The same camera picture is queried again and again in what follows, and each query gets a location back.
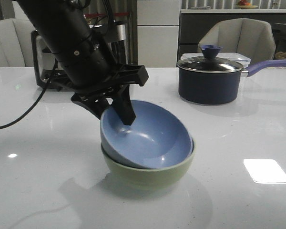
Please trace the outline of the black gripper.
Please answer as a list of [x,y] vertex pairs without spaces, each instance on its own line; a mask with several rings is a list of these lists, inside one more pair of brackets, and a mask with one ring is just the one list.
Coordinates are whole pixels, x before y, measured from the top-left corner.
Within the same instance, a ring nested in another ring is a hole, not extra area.
[[[71,101],[100,120],[110,105],[102,93],[121,85],[144,86],[149,75],[143,65],[118,63],[103,37],[95,32],[48,32],[47,45],[63,68],[65,77],[54,77],[55,86],[76,92]],[[136,119],[129,87],[112,96],[112,107],[124,125]]]

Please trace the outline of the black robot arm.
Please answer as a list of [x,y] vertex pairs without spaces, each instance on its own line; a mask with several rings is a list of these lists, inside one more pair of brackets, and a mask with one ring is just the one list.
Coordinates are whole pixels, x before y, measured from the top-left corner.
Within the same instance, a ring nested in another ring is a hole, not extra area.
[[20,0],[22,8],[66,76],[50,76],[55,87],[73,91],[71,101],[100,118],[111,106],[125,125],[136,115],[129,86],[148,80],[144,66],[119,63],[104,36],[86,22],[82,5],[72,0]]

